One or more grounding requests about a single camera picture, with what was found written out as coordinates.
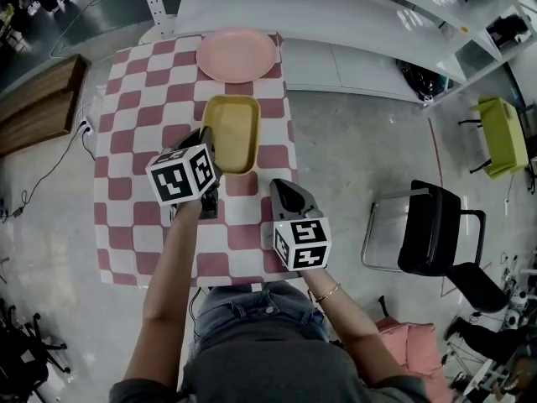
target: yellow tray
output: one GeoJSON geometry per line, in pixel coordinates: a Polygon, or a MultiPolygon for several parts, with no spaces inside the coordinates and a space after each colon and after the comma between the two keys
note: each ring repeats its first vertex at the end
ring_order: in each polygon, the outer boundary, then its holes
{"type": "Polygon", "coordinates": [[[216,165],[225,175],[244,175],[255,164],[261,107],[250,96],[214,96],[203,112],[202,127],[211,127],[216,165]]]}

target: bracelet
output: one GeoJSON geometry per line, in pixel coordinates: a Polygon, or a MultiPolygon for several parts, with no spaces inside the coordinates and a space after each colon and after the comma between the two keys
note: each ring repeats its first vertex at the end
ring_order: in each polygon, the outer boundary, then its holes
{"type": "Polygon", "coordinates": [[[318,299],[315,299],[315,301],[317,303],[321,303],[323,300],[325,300],[327,297],[331,296],[332,294],[334,294],[337,290],[339,290],[341,288],[341,284],[337,284],[334,288],[332,288],[330,291],[328,291],[326,294],[324,294],[323,296],[319,297],[318,299]]]}

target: wooden plank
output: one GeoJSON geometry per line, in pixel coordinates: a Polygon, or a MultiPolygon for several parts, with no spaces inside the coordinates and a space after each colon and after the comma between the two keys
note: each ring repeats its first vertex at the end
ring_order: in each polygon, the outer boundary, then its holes
{"type": "Polygon", "coordinates": [[[80,89],[86,67],[80,55],[73,55],[25,82],[0,101],[0,124],[38,106],[43,100],[80,89]]]}
{"type": "Polygon", "coordinates": [[[53,97],[0,129],[0,157],[70,132],[78,92],[53,97]]]}

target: red and white tablecloth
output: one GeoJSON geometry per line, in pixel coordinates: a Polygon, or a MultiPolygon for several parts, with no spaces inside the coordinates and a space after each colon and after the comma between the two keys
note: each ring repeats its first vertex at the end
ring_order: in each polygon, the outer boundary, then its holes
{"type": "Polygon", "coordinates": [[[196,65],[201,35],[119,51],[102,104],[95,164],[95,229],[103,282],[148,285],[170,225],[156,202],[145,166],[200,127],[207,100],[244,94],[261,105],[258,160],[243,176],[223,176],[218,219],[200,221],[191,286],[235,285],[295,277],[271,249],[269,183],[296,181],[295,143],[278,62],[262,79],[241,85],[213,81],[196,65]]]}

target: person's right arm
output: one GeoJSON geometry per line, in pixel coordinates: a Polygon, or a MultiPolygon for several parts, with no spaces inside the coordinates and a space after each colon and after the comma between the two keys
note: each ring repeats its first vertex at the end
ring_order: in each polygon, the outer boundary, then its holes
{"type": "MultiPolygon", "coordinates": [[[[301,274],[316,299],[337,285],[324,269],[304,270],[301,274]]],[[[368,385],[406,375],[384,346],[371,318],[342,288],[320,304],[368,385]]]]}

